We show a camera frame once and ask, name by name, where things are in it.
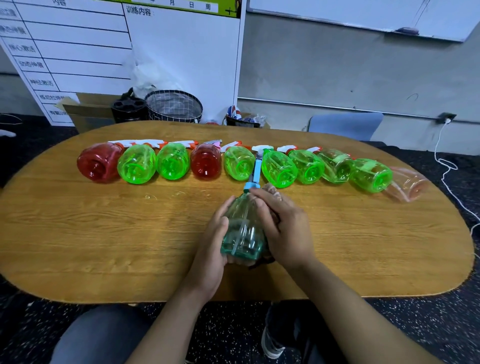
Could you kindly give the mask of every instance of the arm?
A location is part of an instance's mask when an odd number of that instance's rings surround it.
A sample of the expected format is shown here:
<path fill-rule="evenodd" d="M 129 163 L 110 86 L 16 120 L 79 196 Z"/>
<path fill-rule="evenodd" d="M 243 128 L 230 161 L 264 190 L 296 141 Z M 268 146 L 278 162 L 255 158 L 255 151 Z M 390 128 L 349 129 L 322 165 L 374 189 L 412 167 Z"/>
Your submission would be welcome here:
<path fill-rule="evenodd" d="M 220 253 L 220 246 L 228 229 L 228 219 L 222 216 L 234 198 L 229 198 L 212 216 L 187 277 L 126 364 L 184 363 L 198 314 L 222 280 L 227 259 Z"/>
<path fill-rule="evenodd" d="M 441 363 L 379 314 L 314 255 L 306 213 L 288 197 L 255 189 L 258 215 L 274 258 L 322 314 L 352 364 Z M 280 217 L 275 225 L 269 208 Z"/>

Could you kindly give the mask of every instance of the table top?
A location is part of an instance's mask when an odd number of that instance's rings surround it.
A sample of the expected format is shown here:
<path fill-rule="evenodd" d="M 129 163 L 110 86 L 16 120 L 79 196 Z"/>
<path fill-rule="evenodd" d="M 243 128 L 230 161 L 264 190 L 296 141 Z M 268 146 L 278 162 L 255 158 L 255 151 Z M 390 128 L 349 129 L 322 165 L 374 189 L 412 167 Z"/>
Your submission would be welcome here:
<path fill-rule="evenodd" d="M 240 195 L 244 183 L 222 171 L 210 182 L 189 172 L 179 181 L 155 175 L 143 185 L 98 184 L 77 170 L 78 155 L 94 143 L 152 138 L 335 147 L 409 168 L 379 149 L 330 134 L 158 121 L 107 126 L 45 151 L 0 192 L 0 273 L 18 288 L 55 301 L 167 300 L 186 275 L 213 211 Z M 317 257 L 362 296 L 442 293 L 472 269 L 469 231 L 433 184 L 409 204 L 350 183 L 295 182 L 282 193 L 308 213 Z M 253 270 L 227 266 L 214 297 L 300 298 L 304 293 L 278 263 Z"/>

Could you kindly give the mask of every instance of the gray wall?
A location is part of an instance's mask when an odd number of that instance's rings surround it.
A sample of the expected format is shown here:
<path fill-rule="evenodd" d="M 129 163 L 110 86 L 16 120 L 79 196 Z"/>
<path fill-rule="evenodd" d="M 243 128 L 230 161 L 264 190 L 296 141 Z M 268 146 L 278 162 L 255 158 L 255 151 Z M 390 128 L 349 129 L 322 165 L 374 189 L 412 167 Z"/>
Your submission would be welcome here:
<path fill-rule="evenodd" d="M 13 72 L 0 51 L 0 72 Z M 239 97 L 277 99 L 480 121 L 480 27 L 463 44 L 248 13 Z M 332 113 L 239 101 L 274 128 L 304 130 L 312 115 Z M 41 115 L 19 77 L 0 76 L 0 112 Z M 433 150 L 440 127 L 429 120 L 388 117 L 372 140 Z M 480 124 L 451 123 L 440 151 L 480 154 Z"/>

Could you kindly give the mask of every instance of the oval table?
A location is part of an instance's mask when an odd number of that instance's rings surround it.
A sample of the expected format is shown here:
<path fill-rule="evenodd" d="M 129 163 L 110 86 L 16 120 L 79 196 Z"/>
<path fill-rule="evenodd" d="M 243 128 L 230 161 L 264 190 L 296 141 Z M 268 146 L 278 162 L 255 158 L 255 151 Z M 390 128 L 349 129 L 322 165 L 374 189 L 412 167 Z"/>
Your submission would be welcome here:
<path fill-rule="evenodd" d="M 120 139 L 223 139 L 244 145 L 335 147 L 355 157 L 408 167 L 367 144 L 336 135 L 137 121 L 96 129 L 45 151 L 0 194 L 0 273 L 33 295 L 70 303 L 165 301 L 192 262 L 213 211 L 243 182 L 224 171 L 211 182 L 189 172 L 97 184 L 76 167 L 94 143 Z M 419 296 L 456 288 L 474 250 L 455 206 L 434 185 L 402 204 L 350 183 L 295 182 L 282 191 L 308 212 L 317 257 L 362 296 Z M 215 300 L 305 298 L 278 264 L 227 266 Z"/>

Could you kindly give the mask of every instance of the floor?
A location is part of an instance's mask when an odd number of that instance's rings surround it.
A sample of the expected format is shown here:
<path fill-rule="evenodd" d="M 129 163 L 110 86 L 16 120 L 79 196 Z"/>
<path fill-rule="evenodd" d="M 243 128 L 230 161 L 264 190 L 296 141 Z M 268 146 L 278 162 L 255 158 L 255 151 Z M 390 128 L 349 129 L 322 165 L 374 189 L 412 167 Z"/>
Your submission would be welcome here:
<path fill-rule="evenodd" d="M 1 116 L 0 122 L 14 122 Z M 22 125 L 0 125 L 16 138 L 0 139 L 0 187 L 42 151 L 76 134 L 73 128 L 50 127 L 43 118 Z M 440 185 L 444 167 L 433 153 L 382 147 Z M 447 182 L 473 211 L 480 212 L 480 157 L 447 155 L 459 170 Z M 475 221 L 462 212 L 467 225 Z M 480 227 L 474 233 L 480 247 Z M 480 362 L 480 263 L 476 259 L 470 278 L 458 289 L 435 297 L 368 299 L 368 302 L 408 336 L 447 363 Z M 260 337 L 269 302 L 209 303 L 198 319 L 187 359 L 194 363 L 274 363 L 260 348 Z M 141 303 L 139 308 L 154 319 L 161 303 Z M 0 364 L 48 363 L 52 350 L 72 321 L 93 306 L 62 304 L 18 292 L 0 281 Z M 300 363 L 287 352 L 277 363 Z"/>

